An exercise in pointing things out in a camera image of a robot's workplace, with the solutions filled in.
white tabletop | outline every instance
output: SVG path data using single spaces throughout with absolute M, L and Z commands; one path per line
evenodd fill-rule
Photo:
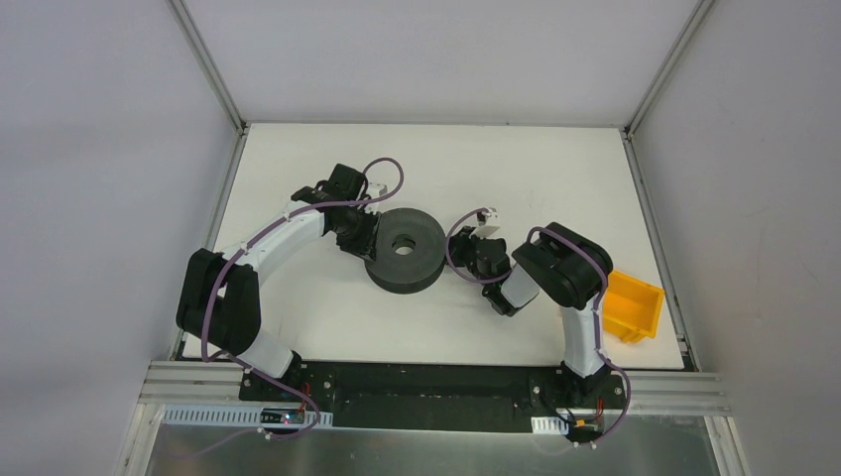
M 403 165 L 406 183 L 381 211 L 419 208 L 446 231 L 467 211 L 493 206 L 503 222 L 495 236 L 506 238 L 509 251 L 533 226 L 557 221 L 603 246 L 616 270 L 661 286 L 622 141 L 612 129 L 255 124 L 217 249 L 265 224 L 293 192 L 326 179 L 335 164 L 362 170 L 384 156 Z M 397 182 L 389 164 L 369 177 Z M 338 250 L 332 234 L 293 256 L 260 295 L 263 325 L 304 359 L 557 365 L 563 358 L 558 307 L 545 294 L 514 317 L 502 316 L 481 287 L 445 269 L 421 293 L 392 295 L 371 282 L 361 260 Z M 657 338 L 605 340 L 621 366 L 683 366 L 665 305 Z M 183 354 L 198 356 L 196 338 Z

yellow bin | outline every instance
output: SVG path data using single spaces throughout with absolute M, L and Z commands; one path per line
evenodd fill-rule
M 605 294 L 604 330 L 623 342 L 655 338 L 664 295 L 656 286 L 614 271 Z

black ring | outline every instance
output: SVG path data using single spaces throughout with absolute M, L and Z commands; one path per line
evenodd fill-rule
M 365 271 L 380 288 L 399 295 L 423 291 L 444 269 L 446 237 L 428 213 L 395 208 L 382 214 L 374 261 Z

gray wall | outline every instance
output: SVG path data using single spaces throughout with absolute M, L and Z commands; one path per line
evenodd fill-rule
M 695 0 L 187 3 L 249 120 L 604 126 Z
M 0 6 L 0 473 L 110 474 L 232 127 L 163 1 Z
M 841 2 L 718 3 L 637 153 L 754 474 L 836 474 Z

purple cable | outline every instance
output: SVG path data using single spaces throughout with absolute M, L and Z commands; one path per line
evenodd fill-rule
M 472 276 L 465 275 L 464 273 L 459 271 L 458 268 L 455 267 L 455 263 L 453 263 L 453 261 L 452 261 L 452 255 L 450 255 L 450 253 L 449 253 L 449 240 L 452 239 L 452 235 L 455 234 L 455 230 L 458 228 L 458 225 L 464 223 L 464 221 L 467 218 L 470 218 L 471 216 L 475 215 L 476 213 L 481 213 L 483 211 L 490 212 L 491 210 L 489 210 L 487 208 L 484 208 L 484 207 L 483 208 L 476 208 L 475 210 L 471 211 L 470 213 L 467 213 L 466 215 L 459 218 L 458 221 L 456 221 L 455 224 L 452 225 L 452 228 L 449 229 L 449 233 L 447 233 L 446 241 L 444 242 L 444 257 L 446 257 L 447 264 L 449 264 L 449 267 L 452 268 L 453 273 L 458 275 L 458 277 L 461 278 L 462 280 L 464 280 L 468 283 L 476 284 L 476 285 L 492 285 L 494 283 L 498 283 L 498 282 L 508 278 L 509 275 L 511 275 L 511 270 L 508 270 L 507 272 L 503 273 L 502 275 L 500 275 L 496 278 L 491 278 L 491 279 L 488 279 L 488 280 L 477 280 L 476 278 L 473 278 Z
M 315 203 L 315 204 L 312 204 L 312 205 L 307 205 L 307 206 L 299 208 L 299 209 L 293 211 L 292 213 L 290 213 L 289 214 L 289 219 L 295 218 L 296 216 L 298 216 L 302 213 L 306 213 L 306 212 L 312 211 L 312 210 L 317 210 L 317 209 L 320 209 L 320 208 L 327 208 L 327 207 L 331 207 L 331 206 L 368 205 L 368 204 L 371 204 L 371 203 L 378 203 L 378 202 L 381 202 L 381 201 L 384 201 L 384 200 L 387 200 L 387 199 L 391 198 L 398 191 L 400 191 L 400 189 L 403 187 L 404 173 L 403 173 L 403 167 L 401 167 L 400 163 L 398 163 L 397 161 L 395 161 L 394 159 L 392 159 L 390 157 L 382 157 L 380 159 L 372 161 L 370 164 L 365 166 L 363 174 L 367 173 L 368 170 L 371 169 L 372 166 L 374 166 L 376 164 L 379 164 L 381 162 L 389 162 L 389 163 L 394 164 L 395 167 L 397 167 L 397 171 L 400 174 L 400 179 L 398 180 L 397 186 L 395 187 L 394 190 L 386 193 L 383 196 L 379 196 L 377 198 L 368 198 L 368 199 L 364 199 L 364 200 L 348 200 L 348 201 L 327 201 L 327 202 L 324 202 L 324 203 Z M 277 220 L 275 220 L 274 222 L 270 223 L 269 226 L 267 226 L 266 228 L 261 230 L 256 235 L 254 235 L 254 238 L 252 238 L 251 240 L 248 241 L 248 243 L 246 243 L 246 249 L 250 250 L 251 248 L 253 248 L 257 243 L 260 242 L 260 240 L 265 238 L 266 235 L 268 235 L 269 233 L 271 233 L 272 231 L 277 229 L 282 224 L 286 223 L 286 221 L 287 221 L 287 217 L 282 216 L 282 217 L 278 218 Z M 225 265 L 222 267 L 222 270 L 219 272 L 219 275 L 216 277 L 216 281 L 213 282 L 213 287 L 210 290 L 210 298 L 207 300 L 207 308 L 204 311 L 204 322 L 201 325 L 201 360 L 203 362 L 212 362 L 213 360 L 218 358 L 220 355 L 225 354 L 225 351 L 220 350 L 220 351 L 214 353 L 213 355 L 209 355 L 209 356 L 207 355 L 207 338 L 208 338 L 208 335 L 210 333 L 210 319 L 213 316 L 213 307 L 216 304 L 216 297 L 219 294 L 219 290 L 222 288 L 222 283 L 225 280 L 225 276 L 227 276 L 230 269 L 234 266 L 234 263 L 236 263 L 237 260 L 242 258 L 242 256 L 245 255 L 245 253 L 246 253 L 246 250 L 242 250 L 242 249 L 237 250 L 236 253 L 234 253 L 233 256 L 231 256 L 231 258 L 228 259 L 228 262 L 225 263 Z M 228 357 L 230 358 L 231 361 L 236 362 L 237 364 L 239 364 L 240 366 L 242 366 L 245 369 L 250 370 L 251 372 L 254 372 L 254 374 L 256 374 L 257 376 L 266 380 L 267 382 L 271 383 L 272 385 L 280 388 L 281 390 L 284 390 L 284 391 L 289 392 L 293 395 L 301 397 L 305 402 L 307 402 L 312 407 L 312 410 L 315 412 L 315 420 L 314 420 L 313 423 L 299 429 L 298 431 L 296 431 L 294 433 L 272 434 L 271 435 L 272 439 L 291 439 L 291 438 L 302 436 L 305 433 L 307 433 L 308 431 L 312 430 L 321 421 L 321 410 L 318 408 L 318 406 L 315 404 L 315 402 L 309 396 L 305 395 L 302 392 L 299 392 L 296 389 L 293 389 L 292 387 L 289 387 L 289 386 L 283 384 L 282 382 L 280 382 L 276 379 L 273 379 L 269 375 L 265 374 L 264 372 L 262 372 L 258 369 L 253 368 L 248 363 L 238 359 L 237 357 L 235 357 L 233 355 L 229 355 Z M 216 448 L 216 447 L 224 444 L 225 442 L 229 441 L 230 439 L 233 439 L 233 436 L 224 438 L 220 442 L 214 443 L 210 449 Z M 209 451 L 210 449 L 205 448 L 205 449 L 201 450 L 198 454 L 203 454 L 204 452 Z
M 619 414 L 619 417 L 616 418 L 616 421 L 614 421 L 614 423 L 610 426 L 610 428 L 608 428 L 607 431 L 605 431 L 601 436 L 599 436 L 598 438 L 593 440 L 593 443 L 595 444 L 596 442 L 604 439 L 605 436 L 612 433 L 613 430 L 617 426 L 619 426 L 619 423 L 621 423 L 622 420 L 625 419 L 625 415 L 628 414 L 628 408 L 631 406 L 631 378 L 628 377 L 628 373 L 625 372 L 625 370 L 623 370 L 622 368 L 620 368 L 619 366 L 617 366 L 616 364 L 611 362 L 611 360 L 608 359 L 607 357 L 605 357 L 605 355 L 602 353 L 602 336 L 601 336 L 602 329 L 601 329 L 601 319 L 599 318 L 599 304 L 601 303 L 602 299 L 604 298 L 605 291 L 607 291 L 607 276 L 604 274 L 604 271 L 602 271 L 601 267 L 599 267 L 599 265 L 596 264 L 596 262 L 590 257 L 590 255 L 585 253 L 584 250 L 582 250 L 581 248 L 579 248 L 578 246 L 576 246 L 574 243 L 567 240 L 566 238 L 558 235 L 557 233 L 555 233 L 555 232 L 553 232 L 553 231 L 551 231 L 547 228 L 536 226 L 535 228 L 532 228 L 529 231 L 529 237 L 527 238 L 527 241 L 531 242 L 532 237 L 535 235 L 535 233 L 542 233 L 542 234 L 548 236 L 549 238 L 557 240 L 558 242 L 560 242 L 561 244 L 563 244 L 564 246 L 566 246 L 570 250 L 574 251 L 576 255 L 583 258 L 584 261 L 586 261 L 588 265 L 593 267 L 593 269 L 596 271 L 596 274 L 599 275 L 599 279 L 602 282 L 602 289 L 601 289 L 601 291 L 599 291 L 599 294 L 596 295 L 596 299 L 593 301 L 593 325 L 596 328 L 596 331 L 595 331 L 595 334 L 596 334 L 596 354 L 598 354 L 599 358 L 602 360 L 602 362 L 604 362 L 605 365 L 610 367 L 611 370 L 615 370 L 619 375 L 622 376 L 622 379 L 625 381 L 625 406 L 622 408 L 622 412 Z

